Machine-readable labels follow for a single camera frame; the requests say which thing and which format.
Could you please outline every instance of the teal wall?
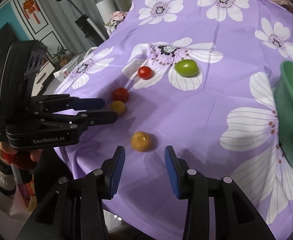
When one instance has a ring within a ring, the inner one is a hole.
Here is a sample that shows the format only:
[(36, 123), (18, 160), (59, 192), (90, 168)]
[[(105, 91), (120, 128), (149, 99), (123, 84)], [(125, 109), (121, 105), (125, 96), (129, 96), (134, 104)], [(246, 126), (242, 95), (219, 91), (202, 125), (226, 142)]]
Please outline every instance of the teal wall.
[(12, 9), (11, 3), (7, 3), (2, 6), (0, 9), (0, 29), (6, 24), (9, 23), (12, 30), (14, 31), (16, 37), (20, 41), (27, 41), (29, 37), (26, 35), (22, 26), (19, 23), (19, 20), (16, 18), (15, 13)]

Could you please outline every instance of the metal screw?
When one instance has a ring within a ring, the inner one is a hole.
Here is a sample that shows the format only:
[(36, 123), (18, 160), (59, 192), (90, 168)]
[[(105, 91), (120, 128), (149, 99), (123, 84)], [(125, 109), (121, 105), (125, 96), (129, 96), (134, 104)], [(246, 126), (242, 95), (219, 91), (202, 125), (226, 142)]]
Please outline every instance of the metal screw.
[(195, 175), (196, 174), (196, 170), (194, 170), (194, 169), (188, 169), (187, 170), (187, 174), (189, 174), (189, 175)]
[(231, 179), (230, 177), (224, 177), (224, 178), (223, 178), (223, 181), (224, 181), (225, 183), (231, 183), (231, 182), (232, 182), (232, 179)]
[(96, 176), (99, 176), (103, 173), (103, 171), (101, 169), (97, 169), (95, 171), (93, 171), (93, 174), (96, 175)]
[(59, 183), (60, 184), (64, 184), (65, 182), (67, 182), (67, 178), (66, 177), (59, 178)]

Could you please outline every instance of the green container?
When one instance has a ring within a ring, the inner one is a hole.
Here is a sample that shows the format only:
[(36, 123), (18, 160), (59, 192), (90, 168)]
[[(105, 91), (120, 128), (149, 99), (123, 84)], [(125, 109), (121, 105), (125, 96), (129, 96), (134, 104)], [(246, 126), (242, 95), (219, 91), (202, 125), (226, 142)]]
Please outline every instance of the green container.
[(293, 167), (293, 62), (283, 61), (281, 79), (274, 92), (279, 117), (279, 138), (282, 149)]

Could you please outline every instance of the green tomato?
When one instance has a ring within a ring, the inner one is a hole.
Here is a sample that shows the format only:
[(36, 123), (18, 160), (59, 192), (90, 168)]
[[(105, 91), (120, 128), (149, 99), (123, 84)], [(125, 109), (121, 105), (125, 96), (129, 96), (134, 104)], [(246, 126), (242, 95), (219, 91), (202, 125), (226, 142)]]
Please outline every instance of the green tomato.
[(177, 73), (183, 77), (192, 77), (199, 73), (197, 63), (191, 59), (183, 59), (174, 66)]

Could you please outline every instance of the purple tablecloth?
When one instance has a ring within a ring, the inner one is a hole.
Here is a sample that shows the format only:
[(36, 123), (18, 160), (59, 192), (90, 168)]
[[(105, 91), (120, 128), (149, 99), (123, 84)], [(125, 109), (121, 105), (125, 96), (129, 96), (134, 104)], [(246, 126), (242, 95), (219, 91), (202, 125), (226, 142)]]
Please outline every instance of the purple tablecloth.
[[(197, 62), (197, 76), (175, 72), (184, 58)], [(124, 146), (118, 193), (104, 204), (158, 240), (178, 240), (187, 202), (169, 184), (164, 148), (172, 145), (205, 176), (231, 176), (285, 240), (293, 231), (293, 169), (278, 146), (272, 95), (283, 60), (293, 61), (293, 15), (268, 0), (134, 0), (111, 38), (57, 89), (109, 105), (125, 86), (127, 111), (58, 154), (79, 178)], [(136, 76), (142, 65), (154, 71), (147, 81)], [(132, 149), (136, 131), (152, 134), (152, 151)]]

